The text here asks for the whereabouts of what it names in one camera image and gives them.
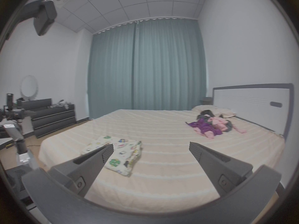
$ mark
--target headboard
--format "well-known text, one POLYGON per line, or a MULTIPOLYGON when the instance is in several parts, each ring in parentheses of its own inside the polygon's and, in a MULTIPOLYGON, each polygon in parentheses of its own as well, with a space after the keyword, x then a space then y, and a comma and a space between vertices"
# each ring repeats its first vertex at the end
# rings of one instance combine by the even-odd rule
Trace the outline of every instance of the headboard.
POLYGON ((288 136, 294 109, 293 84, 249 84, 213 89, 213 105, 237 117, 288 136))

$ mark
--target mattress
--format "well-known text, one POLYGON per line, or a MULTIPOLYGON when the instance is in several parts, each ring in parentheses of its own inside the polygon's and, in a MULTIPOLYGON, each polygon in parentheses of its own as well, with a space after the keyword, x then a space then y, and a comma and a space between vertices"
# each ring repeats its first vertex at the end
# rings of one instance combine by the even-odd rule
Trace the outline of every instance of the mattress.
POLYGON ((189 151, 197 142, 249 162, 255 171, 262 164, 274 168, 284 139, 259 125, 227 118, 232 130, 208 140, 186 122, 196 111, 117 110, 103 117, 45 139, 39 159, 48 167, 80 155, 100 135, 142 141, 140 158, 129 177, 103 168, 85 198, 99 205, 136 213, 159 213, 190 209, 219 198, 212 183, 189 151))

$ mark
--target white wall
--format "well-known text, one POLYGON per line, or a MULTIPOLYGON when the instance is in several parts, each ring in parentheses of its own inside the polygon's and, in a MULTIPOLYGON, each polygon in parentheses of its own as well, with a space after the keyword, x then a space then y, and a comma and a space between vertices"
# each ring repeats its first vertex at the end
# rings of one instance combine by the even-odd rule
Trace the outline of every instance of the white wall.
POLYGON ((271 0, 206 0, 199 15, 213 87, 293 83, 294 115, 277 170, 287 185, 299 158, 299 47, 271 0))
POLYGON ((56 22, 44 36, 36 34, 33 19, 18 24, 0 52, 0 106, 6 104, 6 93, 19 98, 22 78, 33 75, 38 82, 36 99, 67 100, 75 104, 77 120, 88 117, 80 99, 85 100, 91 41, 86 29, 75 33, 56 22))

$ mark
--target curtain fold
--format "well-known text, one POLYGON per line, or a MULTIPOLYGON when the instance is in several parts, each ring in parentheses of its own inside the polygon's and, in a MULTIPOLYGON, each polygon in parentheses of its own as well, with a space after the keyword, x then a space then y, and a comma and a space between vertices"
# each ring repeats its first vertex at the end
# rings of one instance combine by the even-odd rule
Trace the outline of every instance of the curtain fold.
POLYGON ((199 105, 206 72, 197 21, 138 22, 133 76, 134 109, 190 110, 199 105))
POLYGON ((88 69, 89 116, 132 109, 132 60, 135 23, 93 36, 88 69))
POLYGON ((91 118, 117 109, 190 110, 205 93, 197 21, 150 19, 94 35, 88 71, 91 118))

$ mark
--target purple garment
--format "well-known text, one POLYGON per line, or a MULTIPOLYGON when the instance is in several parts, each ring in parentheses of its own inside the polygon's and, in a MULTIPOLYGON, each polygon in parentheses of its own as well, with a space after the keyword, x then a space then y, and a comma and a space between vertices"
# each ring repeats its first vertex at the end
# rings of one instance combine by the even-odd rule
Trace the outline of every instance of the purple garment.
POLYGON ((201 133, 204 134, 207 131, 212 131, 214 135, 221 135, 222 131, 220 129, 215 129, 211 124, 204 121, 204 118, 199 119, 197 122, 187 123, 187 125, 193 128, 199 128, 201 133))

